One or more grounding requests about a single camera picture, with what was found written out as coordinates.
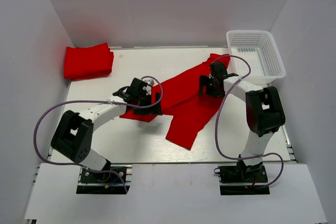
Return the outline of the red t shirt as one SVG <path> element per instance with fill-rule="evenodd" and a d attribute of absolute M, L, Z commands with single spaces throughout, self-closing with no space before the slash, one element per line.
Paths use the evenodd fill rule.
<path fill-rule="evenodd" d="M 199 65 L 161 83 L 164 94 L 161 100 L 162 113 L 171 115 L 170 128 L 166 139 L 178 146 L 190 150 L 199 131 L 218 111 L 222 98 L 209 95 L 199 96 L 199 77 L 209 75 L 210 64 L 216 60 L 228 67 L 228 54 L 210 54 L 209 58 Z"/>
<path fill-rule="evenodd" d="M 107 77 L 112 72 L 114 53 L 105 42 L 93 47 L 66 48 L 64 78 L 72 81 Z"/>

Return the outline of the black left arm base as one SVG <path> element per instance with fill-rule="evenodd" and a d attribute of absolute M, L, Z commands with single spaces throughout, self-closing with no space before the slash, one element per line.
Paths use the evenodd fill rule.
<path fill-rule="evenodd" d="M 81 169 L 77 184 L 76 194 L 78 195 L 126 195 L 127 192 L 123 186 L 125 183 L 127 190 L 131 186 L 132 166 L 117 165 L 111 166 L 111 170 L 118 173 L 92 173 L 87 169 Z"/>

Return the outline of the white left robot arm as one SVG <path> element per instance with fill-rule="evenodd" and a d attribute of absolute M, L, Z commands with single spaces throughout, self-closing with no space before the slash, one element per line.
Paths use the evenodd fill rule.
<path fill-rule="evenodd" d="M 163 87 L 154 92 L 155 78 L 145 76 L 134 78 L 129 86 L 115 91 L 105 101 L 74 112 L 68 110 L 62 115 L 51 140 L 51 147 L 74 164 L 93 170 L 93 176 L 101 182 L 110 178 L 111 162 L 91 148 L 94 132 L 109 121 L 128 111 L 139 115 L 162 115 L 161 100 Z"/>

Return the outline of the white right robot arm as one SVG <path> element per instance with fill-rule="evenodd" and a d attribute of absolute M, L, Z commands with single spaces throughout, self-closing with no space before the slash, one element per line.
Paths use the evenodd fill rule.
<path fill-rule="evenodd" d="M 235 73 L 227 73 L 222 62 L 214 62 L 209 67 L 211 73 L 199 78 L 198 93 L 200 96 L 205 93 L 223 98 L 215 122 L 215 144 L 221 155 L 224 154 L 219 148 L 218 124 L 224 102 L 230 93 L 245 102 L 246 121 L 250 129 L 247 143 L 237 158 L 226 158 L 237 161 L 236 173 L 241 180 L 250 181 L 263 166 L 262 158 L 269 140 L 286 120 L 278 90 L 245 81 L 247 75 L 240 77 Z"/>

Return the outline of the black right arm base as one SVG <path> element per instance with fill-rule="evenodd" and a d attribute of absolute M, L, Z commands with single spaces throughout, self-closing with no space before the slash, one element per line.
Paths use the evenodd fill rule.
<path fill-rule="evenodd" d="M 237 166 L 218 166 L 221 196 L 269 195 L 268 177 L 264 165 L 260 170 L 244 174 Z"/>

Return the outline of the white plastic mesh basket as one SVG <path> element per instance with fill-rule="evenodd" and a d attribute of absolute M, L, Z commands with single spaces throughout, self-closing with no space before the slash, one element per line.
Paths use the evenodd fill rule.
<path fill-rule="evenodd" d="M 229 53 L 247 61 L 246 65 L 237 58 L 232 59 L 234 71 L 253 84 L 267 84 L 286 75 L 277 45 L 272 34 L 263 30 L 230 30 L 226 33 Z"/>

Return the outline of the folded red t shirt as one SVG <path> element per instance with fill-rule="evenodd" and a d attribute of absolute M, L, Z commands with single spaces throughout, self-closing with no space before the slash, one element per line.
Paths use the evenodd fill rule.
<path fill-rule="evenodd" d="M 114 53 L 105 42 L 93 47 L 66 48 L 64 78 L 72 81 L 107 77 L 112 72 Z"/>

